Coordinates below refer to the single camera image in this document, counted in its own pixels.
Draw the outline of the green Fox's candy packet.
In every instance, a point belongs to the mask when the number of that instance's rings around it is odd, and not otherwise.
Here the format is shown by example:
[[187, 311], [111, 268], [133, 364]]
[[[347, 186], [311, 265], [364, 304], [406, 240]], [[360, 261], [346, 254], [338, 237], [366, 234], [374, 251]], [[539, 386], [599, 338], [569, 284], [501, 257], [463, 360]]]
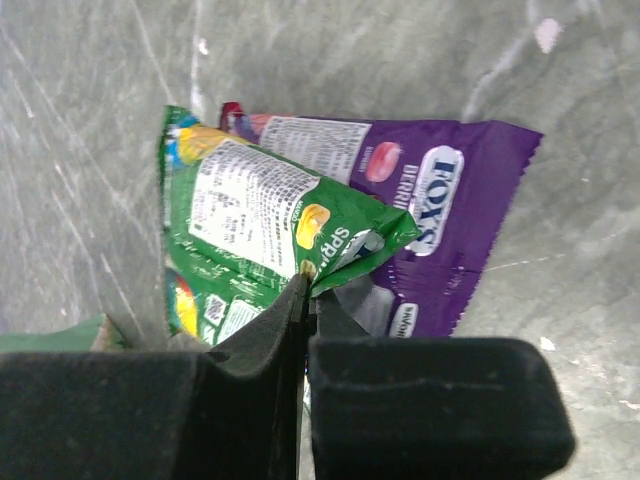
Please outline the green Fox's candy packet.
[[296, 275], [312, 296], [418, 237], [411, 215], [169, 105], [159, 140], [168, 321], [217, 345]]

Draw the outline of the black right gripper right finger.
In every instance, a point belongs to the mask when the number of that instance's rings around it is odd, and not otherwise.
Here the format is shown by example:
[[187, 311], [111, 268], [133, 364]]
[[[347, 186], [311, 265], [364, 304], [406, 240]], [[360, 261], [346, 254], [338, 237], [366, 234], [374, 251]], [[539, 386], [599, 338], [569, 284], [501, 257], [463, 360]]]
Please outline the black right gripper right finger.
[[373, 337], [336, 295], [308, 349], [319, 479], [542, 479], [575, 436], [554, 375], [504, 337]]

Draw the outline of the purple Fox's candy packet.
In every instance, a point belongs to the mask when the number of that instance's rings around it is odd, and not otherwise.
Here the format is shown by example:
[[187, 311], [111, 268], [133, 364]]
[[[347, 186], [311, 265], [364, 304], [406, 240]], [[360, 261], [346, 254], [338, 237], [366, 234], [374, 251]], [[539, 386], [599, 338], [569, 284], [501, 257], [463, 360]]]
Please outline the purple Fox's candy packet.
[[474, 293], [541, 133], [498, 120], [364, 120], [247, 113], [220, 128], [414, 218], [419, 237], [337, 290], [374, 336], [453, 333]]

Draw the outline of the green printed paper bag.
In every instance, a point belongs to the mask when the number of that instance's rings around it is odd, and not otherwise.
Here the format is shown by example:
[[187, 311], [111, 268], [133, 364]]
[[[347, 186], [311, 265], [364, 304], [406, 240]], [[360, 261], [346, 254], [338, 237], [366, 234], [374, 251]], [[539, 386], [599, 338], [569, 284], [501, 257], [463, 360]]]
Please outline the green printed paper bag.
[[130, 344], [116, 324], [100, 314], [77, 325], [52, 333], [5, 333], [1, 353], [26, 352], [116, 352]]

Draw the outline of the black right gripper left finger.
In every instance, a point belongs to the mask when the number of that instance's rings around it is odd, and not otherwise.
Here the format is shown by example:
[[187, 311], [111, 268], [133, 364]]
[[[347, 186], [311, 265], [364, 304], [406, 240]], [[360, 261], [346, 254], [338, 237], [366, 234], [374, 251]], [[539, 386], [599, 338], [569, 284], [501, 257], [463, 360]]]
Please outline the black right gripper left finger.
[[5, 479], [294, 479], [308, 281], [209, 351], [1, 358]]

